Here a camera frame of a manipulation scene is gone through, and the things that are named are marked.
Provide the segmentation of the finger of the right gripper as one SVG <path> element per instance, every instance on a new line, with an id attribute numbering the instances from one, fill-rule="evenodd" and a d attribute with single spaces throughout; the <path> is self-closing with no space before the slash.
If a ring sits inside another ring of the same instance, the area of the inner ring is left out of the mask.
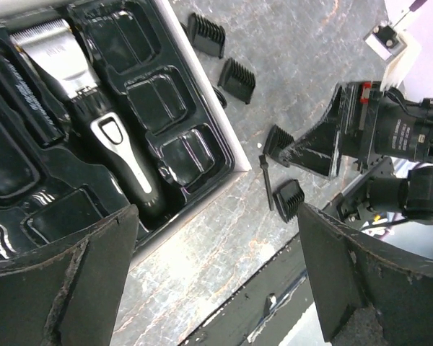
<path id="1" fill-rule="evenodd" d="M 338 83 L 319 121 L 281 150 L 279 158 L 283 163 L 302 168 L 324 179 L 338 176 L 346 119 L 345 88 L 345 83 Z"/>

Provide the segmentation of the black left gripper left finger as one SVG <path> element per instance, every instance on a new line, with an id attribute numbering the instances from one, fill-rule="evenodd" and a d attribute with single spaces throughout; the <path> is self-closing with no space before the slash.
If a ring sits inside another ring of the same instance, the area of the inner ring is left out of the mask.
<path id="1" fill-rule="evenodd" d="M 138 227 L 130 205 L 0 260 L 0 345 L 109 345 Z"/>

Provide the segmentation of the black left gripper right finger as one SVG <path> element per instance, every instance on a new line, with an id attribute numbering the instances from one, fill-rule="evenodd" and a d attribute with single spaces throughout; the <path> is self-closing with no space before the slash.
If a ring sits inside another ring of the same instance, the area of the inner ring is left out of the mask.
<path id="1" fill-rule="evenodd" d="M 433 345 L 433 259 L 372 238 L 307 203 L 297 218 L 326 342 Z"/>

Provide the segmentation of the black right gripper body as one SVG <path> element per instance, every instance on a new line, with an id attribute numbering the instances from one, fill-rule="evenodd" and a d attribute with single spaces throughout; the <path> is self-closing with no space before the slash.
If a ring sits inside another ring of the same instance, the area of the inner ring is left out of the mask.
<path id="1" fill-rule="evenodd" d="M 378 81 L 337 85 L 341 118 L 338 150 L 369 169 L 381 156 L 433 164 L 433 99 L 407 100 Z"/>

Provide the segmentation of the black clipper guard comb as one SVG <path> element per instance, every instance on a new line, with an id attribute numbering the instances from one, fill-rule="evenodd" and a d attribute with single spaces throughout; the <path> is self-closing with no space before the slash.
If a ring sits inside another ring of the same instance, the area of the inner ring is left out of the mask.
<path id="1" fill-rule="evenodd" d="M 228 58 L 223 65 L 217 86 L 249 105 L 256 87 L 255 74 L 234 58 Z"/>

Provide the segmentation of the silver black hair clipper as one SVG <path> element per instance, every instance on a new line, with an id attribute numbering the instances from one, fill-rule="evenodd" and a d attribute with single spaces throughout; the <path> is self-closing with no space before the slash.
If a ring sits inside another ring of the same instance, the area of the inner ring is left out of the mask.
<path id="1" fill-rule="evenodd" d="M 43 22 L 12 33 L 10 40 L 66 105 L 74 128 L 93 145 L 128 199 L 141 214 L 159 216 L 165 201 L 157 173 L 110 101 L 69 23 Z"/>

